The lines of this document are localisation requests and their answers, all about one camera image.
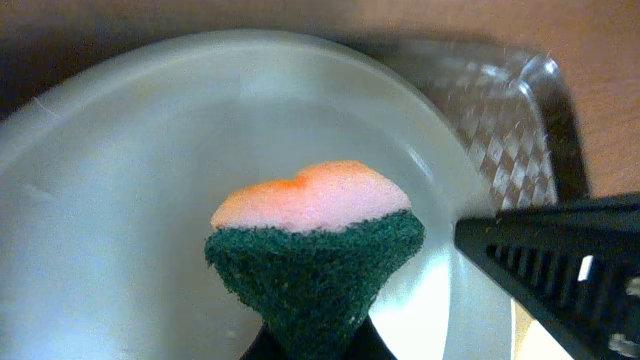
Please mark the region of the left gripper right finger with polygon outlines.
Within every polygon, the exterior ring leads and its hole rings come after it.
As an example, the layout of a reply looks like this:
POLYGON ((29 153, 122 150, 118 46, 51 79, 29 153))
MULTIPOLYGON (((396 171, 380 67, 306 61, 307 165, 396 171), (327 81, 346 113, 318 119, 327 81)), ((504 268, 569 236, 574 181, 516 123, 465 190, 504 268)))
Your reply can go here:
POLYGON ((638 358, 638 194, 461 219, 454 243, 573 358, 638 358))

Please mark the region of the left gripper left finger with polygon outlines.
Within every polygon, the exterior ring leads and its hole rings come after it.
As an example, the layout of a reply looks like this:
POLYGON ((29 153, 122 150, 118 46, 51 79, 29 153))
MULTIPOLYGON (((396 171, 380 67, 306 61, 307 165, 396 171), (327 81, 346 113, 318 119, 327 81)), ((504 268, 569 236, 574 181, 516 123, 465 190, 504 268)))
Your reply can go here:
POLYGON ((277 338, 264 324, 240 360, 396 360, 367 316, 351 338, 332 335, 295 335, 277 338))

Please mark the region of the green and white sponge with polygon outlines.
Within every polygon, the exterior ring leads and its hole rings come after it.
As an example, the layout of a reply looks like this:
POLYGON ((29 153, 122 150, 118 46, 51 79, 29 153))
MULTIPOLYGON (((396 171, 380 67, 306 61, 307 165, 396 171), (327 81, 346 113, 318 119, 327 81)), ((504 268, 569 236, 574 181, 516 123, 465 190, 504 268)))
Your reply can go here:
POLYGON ((211 227, 207 264, 280 339, 351 338, 424 242, 406 193, 357 161, 237 190, 211 227))

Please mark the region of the pale blue-white plate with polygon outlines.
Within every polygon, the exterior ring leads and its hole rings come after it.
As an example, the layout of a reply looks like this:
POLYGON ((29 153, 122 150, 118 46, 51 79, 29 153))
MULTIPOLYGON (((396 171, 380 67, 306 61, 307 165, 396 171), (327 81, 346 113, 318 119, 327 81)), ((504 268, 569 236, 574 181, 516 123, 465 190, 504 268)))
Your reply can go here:
POLYGON ((359 52, 258 30, 121 55, 2 122, 2 357, 240 357, 260 319, 205 263, 210 218, 327 160, 390 178, 425 225, 372 310, 392 352, 511 358, 511 298, 453 244, 489 189, 442 115, 359 52))

